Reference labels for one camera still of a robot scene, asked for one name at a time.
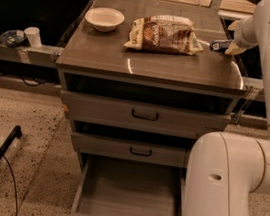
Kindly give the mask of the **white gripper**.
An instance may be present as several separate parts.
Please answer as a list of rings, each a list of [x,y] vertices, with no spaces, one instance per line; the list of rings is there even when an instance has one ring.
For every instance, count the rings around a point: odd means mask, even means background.
[[[264,43],[267,22],[263,18],[249,16],[232,22],[228,30],[234,31],[234,41],[231,41],[224,53],[235,56]]]

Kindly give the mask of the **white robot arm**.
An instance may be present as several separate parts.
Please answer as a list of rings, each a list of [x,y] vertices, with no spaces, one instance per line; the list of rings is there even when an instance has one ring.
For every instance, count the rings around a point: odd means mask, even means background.
[[[232,26],[227,50],[260,51],[266,116],[204,135],[189,156],[183,216],[270,216],[270,0]]]

